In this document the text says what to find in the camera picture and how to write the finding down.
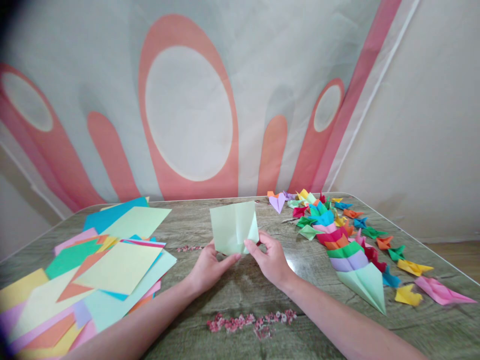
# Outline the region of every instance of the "yellow paper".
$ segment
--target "yellow paper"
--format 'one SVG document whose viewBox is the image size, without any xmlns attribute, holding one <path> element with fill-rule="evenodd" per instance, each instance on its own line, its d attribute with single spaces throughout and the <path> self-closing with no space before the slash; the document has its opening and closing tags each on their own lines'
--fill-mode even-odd
<svg viewBox="0 0 480 360">
<path fill-rule="evenodd" d="M 45 271 L 40 268 L 31 274 L 0 290 L 0 313 L 27 300 L 32 290 L 49 281 Z"/>
<path fill-rule="evenodd" d="M 420 264 L 417 264 L 408 260 L 402 260 L 402 259 L 398 259 L 398 262 L 396 263 L 396 265 L 400 269 L 405 270 L 406 272 L 416 276 L 422 276 L 423 273 L 434 269 L 431 266 L 420 265 Z"/>
<path fill-rule="evenodd" d="M 146 200 L 146 202 L 148 203 L 148 202 L 150 201 L 150 196 L 145 196 L 145 200 Z M 115 204 L 115 205 L 111 205 L 111 206 L 107 206 L 107 207 L 102 207 L 102 208 L 100 209 L 100 211 L 107 210 L 107 209 L 111 209 L 111 208 L 114 208 L 114 207 L 116 207 L 116 206 L 118 206 L 118 205 L 120 205 L 120 204 Z"/>
<path fill-rule="evenodd" d="M 413 293 L 413 287 L 414 284 L 399 287 L 396 290 L 395 301 L 399 303 L 409 304 L 415 307 L 418 306 L 423 300 L 423 296 L 421 294 Z"/>
<path fill-rule="evenodd" d="M 23 349 L 18 353 L 18 358 L 24 360 L 33 360 L 62 357 L 69 352 L 70 347 L 72 347 L 75 339 L 78 337 L 80 332 L 82 332 L 83 328 L 83 326 L 81 328 L 77 328 L 77 324 L 73 324 L 54 347 Z"/>
<path fill-rule="evenodd" d="M 161 247 L 119 242 L 73 283 L 130 295 L 161 251 Z"/>
<path fill-rule="evenodd" d="M 74 277 L 80 266 L 57 276 L 56 278 L 35 288 L 28 298 L 25 308 L 18 319 L 15 327 L 10 333 L 8 340 L 13 342 L 22 335 L 35 329 L 50 318 L 61 313 L 73 304 L 86 298 L 95 290 L 86 291 L 76 296 L 72 296 L 66 300 L 56 302 L 62 292 L 65 290 L 69 282 Z"/>
</svg>

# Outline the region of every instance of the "fabric backdrop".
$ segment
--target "fabric backdrop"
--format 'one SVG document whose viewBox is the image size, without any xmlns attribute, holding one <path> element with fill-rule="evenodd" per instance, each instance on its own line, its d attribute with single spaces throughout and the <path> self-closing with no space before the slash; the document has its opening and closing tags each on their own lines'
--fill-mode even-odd
<svg viewBox="0 0 480 360">
<path fill-rule="evenodd" d="M 319 191 L 414 3 L 27 1 L 1 52 L 1 144 L 63 217 Z"/>
</svg>

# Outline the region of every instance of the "folded paper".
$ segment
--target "folded paper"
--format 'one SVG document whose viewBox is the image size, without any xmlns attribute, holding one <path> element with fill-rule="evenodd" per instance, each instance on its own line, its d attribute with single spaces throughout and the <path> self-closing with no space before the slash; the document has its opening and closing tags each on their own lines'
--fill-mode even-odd
<svg viewBox="0 0 480 360">
<path fill-rule="evenodd" d="M 254 201 L 211 208 L 210 218 L 218 252 L 226 255 L 248 254 L 245 239 L 254 243 L 260 240 Z"/>
</svg>

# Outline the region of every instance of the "stack of colored paper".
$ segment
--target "stack of colored paper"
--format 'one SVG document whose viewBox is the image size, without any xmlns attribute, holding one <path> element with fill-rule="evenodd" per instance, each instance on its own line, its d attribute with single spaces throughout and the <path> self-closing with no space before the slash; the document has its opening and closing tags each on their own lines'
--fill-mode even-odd
<svg viewBox="0 0 480 360">
<path fill-rule="evenodd" d="M 0 326 L 19 358 L 61 357 L 153 299 L 177 259 L 150 237 L 171 210 L 144 197 L 89 215 L 45 269 L 0 290 Z"/>
</svg>

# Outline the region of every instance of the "white wall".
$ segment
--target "white wall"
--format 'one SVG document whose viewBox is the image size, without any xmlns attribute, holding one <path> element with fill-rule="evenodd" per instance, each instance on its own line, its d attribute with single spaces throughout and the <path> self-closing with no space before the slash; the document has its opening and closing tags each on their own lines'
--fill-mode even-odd
<svg viewBox="0 0 480 360">
<path fill-rule="evenodd" d="M 480 1 L 421 1 L 333 189 L 420 240 L 480 239 Z"/>
</svg>

